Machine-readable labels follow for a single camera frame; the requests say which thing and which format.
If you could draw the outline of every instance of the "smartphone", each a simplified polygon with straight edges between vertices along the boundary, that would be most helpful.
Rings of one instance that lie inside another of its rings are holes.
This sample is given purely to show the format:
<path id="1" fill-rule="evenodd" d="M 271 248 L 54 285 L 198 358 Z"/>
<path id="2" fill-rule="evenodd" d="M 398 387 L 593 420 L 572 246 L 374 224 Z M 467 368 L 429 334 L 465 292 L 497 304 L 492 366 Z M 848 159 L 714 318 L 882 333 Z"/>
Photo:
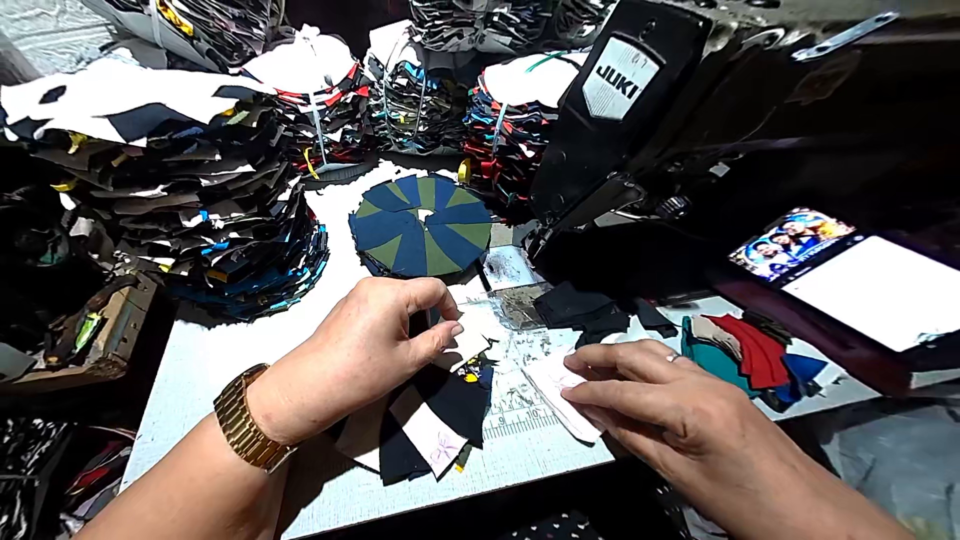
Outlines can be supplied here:
<path id="1" fill-rule="evenodd" d="M 960 331 L 960 270 L 814 209 L 790 210 L 729 258 L 895 353 Z"/>

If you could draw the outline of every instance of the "black fabric piece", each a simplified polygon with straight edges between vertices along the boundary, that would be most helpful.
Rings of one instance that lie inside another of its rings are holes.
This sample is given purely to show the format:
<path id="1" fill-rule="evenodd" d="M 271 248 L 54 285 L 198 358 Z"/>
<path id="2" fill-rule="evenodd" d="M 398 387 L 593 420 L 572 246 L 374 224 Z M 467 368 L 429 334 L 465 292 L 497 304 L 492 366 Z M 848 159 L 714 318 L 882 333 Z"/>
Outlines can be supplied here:
<path id="1" fill-rule="evenodd" d="M 383 423 L 380 424 L 380 477 L 383 485 L 430 471 L 430 465 L 417 452 L 417 447 L 407 438 L 388 408 L 383 414 Z"/>
<path id="2" fill-rule="evenodd" d="M 622 311 L 608 313 L 598 319 L 590 321 L 585 326 L 584 333 L 580 334 L 580 339 L 577 340 L 577 349 L 580 349 L 584 345 L 600 343 L 603 341 L 603 338 L 612 333 L 626 331 L 630 326 L 630 314 Z"/>
<path id="3" fill-rule="evenodd" d="M 444 424 L 474 447 L 483 448 L 483 418 L 490 389 L 466 382 L 434 365 L 427 365 L 414 375 L 413 384 Z"/>
<path id="4" fill-rule="evenodd" d="M 256 96 L 255 90 L 251 90 L 245 86 L 232 85 L 220 86 L 217 91 L 213 93 L 213 97 L 227 97 L 244 101 L 250 101 L 254 96 Z"/>
<path id="5" fill-rule="evenodd" d="M 642 298 L 633 299 L 636 318 L 646 330 L 659 333 L 663 338 L 676 337 L 677 327 L 664 317 L 653 305 Z"/>
<path id="6" fill-rule="evenodd" d="M 786 327 L 773 319 L 755 311 L 744 311 L 740 317 L 745 323 L 770 336 L 771 339 L 786 347 L 793 344 L 793 334 Z"/>
<path id="7" fill-rule="evenodd" d="M 125 110 L 117 114 L 107 115 L 107 120 L 113 125 L 117 133 L 127 142 L 145 137 L 166 120 L 193 122 L 192 118 L 184 116 L 160 103 L 149 103 L 136 109 Z"/>
<path id="8" fill-rule="evenodd" d="M 598 292 L 581 292 L 563 282 L 534 301 L 534 308 L 547 328 L 572 328 L 601 315 L 611 313 L 613 300 Z"/>
<path id="9" fill-rule="evenodd" d="M 63 94 L 66 93 L 66 86 L 60 85 L 56 88 L 50 88 L 43 94 L 43 97 L 40 98 L 40 103 L 53 103 L 59 100 Z"/>

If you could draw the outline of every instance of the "fabric bundle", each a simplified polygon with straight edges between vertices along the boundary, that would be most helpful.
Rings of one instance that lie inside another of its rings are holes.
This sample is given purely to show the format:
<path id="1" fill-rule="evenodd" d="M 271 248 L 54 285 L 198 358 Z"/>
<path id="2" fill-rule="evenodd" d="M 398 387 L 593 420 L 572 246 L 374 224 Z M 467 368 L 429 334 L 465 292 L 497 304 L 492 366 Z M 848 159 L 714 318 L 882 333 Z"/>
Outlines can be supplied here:
<path id="1" fill-rule="evenodd" d="M 593 43 L 616 0 L 561 0 L 553 15 L 557 37 L 574 46 Z"/>
<path id="2" fill-rule="evenodd" d="M 70 175 L 55 187 L 201 307 L 250 320 L 286 309 L 322 271 L 325 235 L 296 186 L 271 88 L 104 59 L 5 86 L 0 106 L 8 136 Z"/>
<path id="3" fill-rule="evenodd" d="M 118 28 L 228 73 L 263 52 L 283 18 L 278 0 L 84 0 Z"/>
<path id="4" fill-rule="evenodd" d="M 376 185 L 349 216 L 361 260 L 376 276 L 444 276 L 467 269 L 490 244 L 476 197 L 439 175 Z"/>
<path id="5" fill-rule="evenodd" d="M 407 154 L 460 153 L 467 130 L 461 122 L 467 88 L 451 66 L 430 69 L 427 53 L 415 43 L 409 21 L 370 33 L 367 68 L 371 122 L 381 150 Z"/>
<path id="6" fill-rule="evenodd" d="M 464 152 L 474 160 L 471 185 L 493 193 L 511 215 L 525 207 L 560 100 L 587 53 L 554 52 L 488 66 L 469 93 Z"/>
<path id="7" fill-rule="evenodd" d="M 417 35 L 433 51 L 517 54 L 530 49 L 550 17 L 547 0 L 411 0 Z"/>
<path id="8" fill-rule="evenodd" d="M 276 89 L 296 141 L 291 158 L 298 174 L 319 179 L 328 170 L 364 160 L 372 146 L 371 80 L 339 38 L 304 25 L 244 64 L 242 74 Z"/>

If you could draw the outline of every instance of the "stack of fabric scraps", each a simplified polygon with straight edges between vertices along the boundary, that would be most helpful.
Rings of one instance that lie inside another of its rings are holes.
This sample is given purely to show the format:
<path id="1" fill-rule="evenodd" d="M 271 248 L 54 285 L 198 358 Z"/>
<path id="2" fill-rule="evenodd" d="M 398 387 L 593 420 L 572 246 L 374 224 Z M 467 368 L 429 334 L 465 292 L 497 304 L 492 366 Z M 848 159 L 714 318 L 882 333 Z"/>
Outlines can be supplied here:
<path id="1" fill-rule="evenodd" d="M 35 538 L 50 477 L 71 431 L 61 422 L 0 420 L 0 538 Z"/>
<path id="2" fill-rule="evenodd" d="M 615 6 L 616 0 L 561 0 L 553 15 L 554 33 L 572 46 L 590 45 Z"/>
<path id="3" fill-rule="evenodd" d="M 586 60 L 587 53 L 554 52 L 484 69 L 464 118 L 474 187 L 492 193 L 506 209 L 526 208 L 560 100 Z M 514 213 L 506 209 L 498 213 Z"/>
<path id="4" fill-rule="evenodd" d="M 375 276 L 456 274 L 490 245 L 490 213 L 440 175 L 372 187 L 348 219 L 361 260 Z"/>
<path id="5" fill-rule="evenodd" d="M 84 0 L 131 34 L 221 73 L 263 52 L 281 0 Z"/>
<path id="6" fill-rule="evenodd" d="M 814 379 L 828 364 L 788 354 L 789 333 L 776 323 L 764 328 L 777 329 L 776 337 L 731 315 L 685 317 L 682 353 L 751 398 L 759 396 L 775 411 L 784 412 L 820 392 Z"/>
<path id="7" fill-rule="evenodd" d="M 103 435 L 103 449 L 90 459 L 66 490 L 60 509 L 60 536 L 72 538 L 120 492 L 136 433 L 117 428 L 90 428 Z"/>
<path id="8" fill-rule="evenodd" d="M 320 180 L 327 171 L 363 162 L 372 146 L 371 80 L 338 37 L 303 25 L 244 64 L 242 74 L 276 89 L 294 135 L 293 164 L 302 177 Z"/>
<path id="9" fill-rule="evenodd" d="M 451 466 L 463 472 L 470 450 L 483 448 L 493 381 L 483 351 L 490 342 L 464 326 L 457 347 L 444 354 L 455 358 L 437 358 L 330 432 L 337 450 L 376 471 L 385 485 L 430 473 L 440 479 Z"/>
<path id="10" fill-rule="evenodd" d="M 418 37 L 433 51 L 529 50 L 550 17 L 548 0 L 411 0 Z"/>
<path id="11" fill-rule="evenodd" d="M 612 333 L 630 326 L 630 315 L 616 308 L 615 301 L 599 292 L 583 292 L 563 282 L 534 301 L 534 309 L 549 329 L 569 328 L 583 333 L 576 348 L 600 343 Z"/>
<path id="12" fill-rule="evenodd" d="M 467 88 L 450 66 L 431 68 L 414 41 L 410 21 L 370 32 L 366 64 L 371 122 L 380 150 L 406 154 L 459 154 L 467 136 L 461 119 Z"/>
<path id="13" fill-rule="evenodd" d="M 271 88 L 103 59 L 4 86 L 0 106 L 7 136 L 70 175 L 55 188 L 95 210 L 119 251 L 212 314 L 284 310 L 323 270 L 324 228 L 292 173 Z"/>

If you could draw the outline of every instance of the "red fabric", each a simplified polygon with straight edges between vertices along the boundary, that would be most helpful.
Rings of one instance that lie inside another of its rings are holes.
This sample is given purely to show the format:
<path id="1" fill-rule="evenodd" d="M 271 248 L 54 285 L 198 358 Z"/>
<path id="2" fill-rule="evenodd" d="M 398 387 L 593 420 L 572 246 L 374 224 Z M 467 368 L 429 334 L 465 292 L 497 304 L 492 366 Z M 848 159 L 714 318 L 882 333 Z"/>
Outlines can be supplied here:
<path id="1" fill-rule="evenodd" d="M 731 315 L 705 316 L 740 342 L 743 353 L 740 372 L 750 380 L 751 388 L 773 388 L 790 382 L 790 375 L 781 359 L 786 348 L 780 343 L 753 325 Z"/>

